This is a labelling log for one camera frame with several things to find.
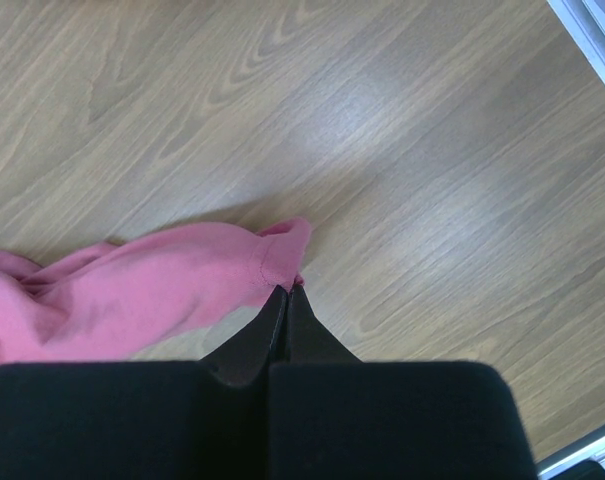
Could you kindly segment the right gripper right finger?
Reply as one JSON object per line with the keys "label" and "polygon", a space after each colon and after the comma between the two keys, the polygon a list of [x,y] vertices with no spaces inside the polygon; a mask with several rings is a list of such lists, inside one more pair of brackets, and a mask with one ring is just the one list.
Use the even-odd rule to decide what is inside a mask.
{"label": "right gripper right finger", "polygon": [[269,369],[273,479],[533,479],[512,392],[470,361],[363,362],[292,290]]}

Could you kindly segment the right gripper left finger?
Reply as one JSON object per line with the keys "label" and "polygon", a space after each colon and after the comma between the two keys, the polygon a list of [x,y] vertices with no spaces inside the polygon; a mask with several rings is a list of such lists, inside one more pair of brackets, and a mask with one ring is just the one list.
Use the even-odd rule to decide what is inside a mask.
{"label": "right gripper left finger", "polygon": [[288,298],[200,361],[0,366],[0,479],[263,479]]}

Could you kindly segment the pink t-shirt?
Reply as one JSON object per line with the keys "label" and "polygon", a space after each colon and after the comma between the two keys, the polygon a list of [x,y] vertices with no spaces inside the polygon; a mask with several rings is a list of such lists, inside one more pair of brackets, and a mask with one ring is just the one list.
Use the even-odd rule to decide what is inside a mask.
{"label": "pink t-shirt", "polygon": [[120,360],[301,282],[311,227],[195,223],[42,266],[0,251],[0,365]]}

